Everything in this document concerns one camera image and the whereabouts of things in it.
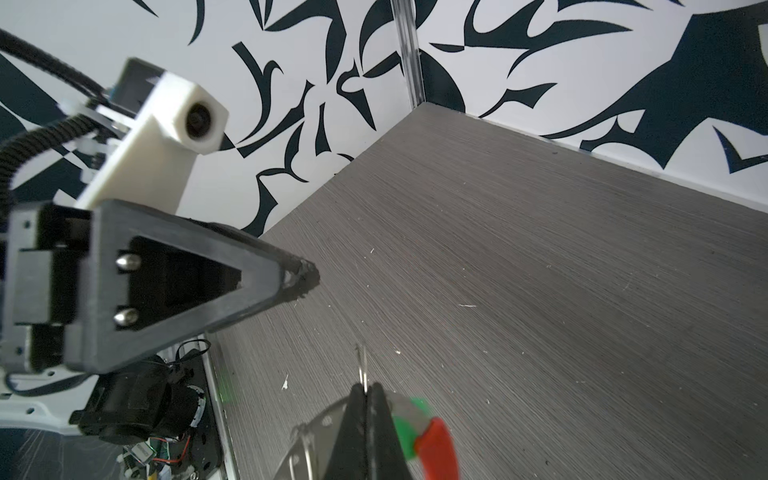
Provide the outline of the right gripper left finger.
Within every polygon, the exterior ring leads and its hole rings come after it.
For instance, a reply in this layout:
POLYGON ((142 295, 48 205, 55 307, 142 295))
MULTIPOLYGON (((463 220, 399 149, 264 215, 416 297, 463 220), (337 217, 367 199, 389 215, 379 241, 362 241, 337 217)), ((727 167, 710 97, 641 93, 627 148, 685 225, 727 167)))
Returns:
POLYGON ((324 479, 367 478, 366 408, 365 388, 356 383, 347 397, 324 479))

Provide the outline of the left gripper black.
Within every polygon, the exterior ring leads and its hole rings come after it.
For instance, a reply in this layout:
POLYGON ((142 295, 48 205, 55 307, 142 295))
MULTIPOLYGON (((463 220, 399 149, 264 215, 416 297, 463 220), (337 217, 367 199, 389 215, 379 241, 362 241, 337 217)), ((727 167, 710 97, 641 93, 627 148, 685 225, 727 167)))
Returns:
POLYGON ((118 200, 30 202, 7 217, 1 366, 106 374, 298 300, 309 260, 223 224, 118 200))

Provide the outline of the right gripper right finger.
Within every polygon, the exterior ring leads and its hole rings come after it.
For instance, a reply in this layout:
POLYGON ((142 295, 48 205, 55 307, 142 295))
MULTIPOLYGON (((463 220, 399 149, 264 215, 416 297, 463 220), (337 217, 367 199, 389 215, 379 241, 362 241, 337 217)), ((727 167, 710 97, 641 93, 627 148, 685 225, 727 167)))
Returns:
POLYGON ((381 383, 367 389, 367 478, 412 479, 394 418, 413 417, 414 403, 381 383))

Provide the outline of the red capped key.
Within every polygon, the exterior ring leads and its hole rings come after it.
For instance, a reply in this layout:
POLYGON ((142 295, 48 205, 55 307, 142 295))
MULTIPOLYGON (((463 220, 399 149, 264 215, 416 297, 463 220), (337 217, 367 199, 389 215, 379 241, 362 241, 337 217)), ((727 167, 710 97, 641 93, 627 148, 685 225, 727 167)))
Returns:
POLYGON ((414 451, 426 480, 459 480, 460 469, 450 430, 433 417, 414 442, 414 451))

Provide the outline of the green capped key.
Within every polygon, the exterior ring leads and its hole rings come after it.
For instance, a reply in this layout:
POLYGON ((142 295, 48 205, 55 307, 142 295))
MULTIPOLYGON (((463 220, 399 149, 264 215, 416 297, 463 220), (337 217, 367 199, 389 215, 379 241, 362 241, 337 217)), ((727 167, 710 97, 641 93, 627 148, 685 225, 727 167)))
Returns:
POLYGON ((406 461, 417 457, 416 440, 427 430, 433 417, 426 399, 400 395, 392 405, 392 420, 406 461))

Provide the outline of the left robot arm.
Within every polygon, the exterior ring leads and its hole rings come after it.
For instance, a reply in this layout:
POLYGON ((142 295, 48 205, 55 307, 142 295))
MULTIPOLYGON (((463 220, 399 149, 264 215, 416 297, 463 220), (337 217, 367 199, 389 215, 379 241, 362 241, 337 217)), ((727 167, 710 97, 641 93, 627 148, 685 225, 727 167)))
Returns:
POLYGON ((163 349, 305 296, 309 260, 237 229, 107 200, 91 211, 14 208, 1 238, 1 364, 97 381, 64 417, 114 444, 180 437, 202 392, 163 349))

